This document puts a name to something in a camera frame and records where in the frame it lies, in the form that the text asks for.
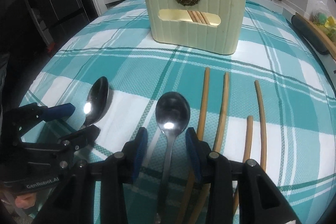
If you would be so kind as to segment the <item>person's left hand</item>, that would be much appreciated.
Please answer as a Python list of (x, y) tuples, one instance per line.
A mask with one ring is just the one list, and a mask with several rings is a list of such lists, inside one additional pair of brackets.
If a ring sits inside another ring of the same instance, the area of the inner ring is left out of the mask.
[(37, 200), (36, 193), (27, 193), (21, 196), (17, 196), (14, 200), (15, 206), (20, 209), (29, 209), (33, 207)]

